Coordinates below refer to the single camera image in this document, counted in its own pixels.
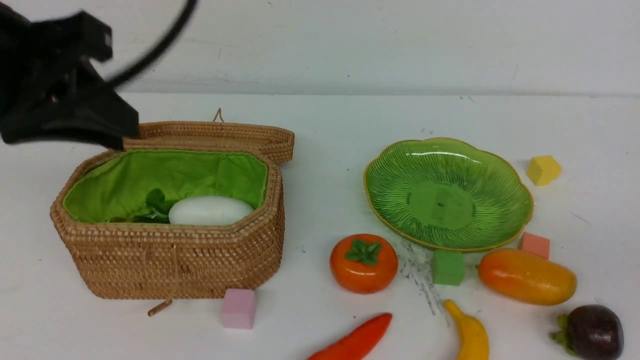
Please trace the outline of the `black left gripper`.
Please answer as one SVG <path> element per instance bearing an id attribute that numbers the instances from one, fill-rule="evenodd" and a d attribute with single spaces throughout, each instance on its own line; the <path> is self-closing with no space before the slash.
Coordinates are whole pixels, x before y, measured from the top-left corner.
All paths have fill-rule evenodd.
<path id="1" fill-rule="evenodd" d="M 84 10 L 32 22 L 2 5 L 0 15 L 5 144 L 80 142 L 122 151 L 125 138 L 139 136 L 138 111 L 114 88 L 87 101 L 60 100 L 105 82 L 91 61 L 112 59 L 109 25 Z"/>

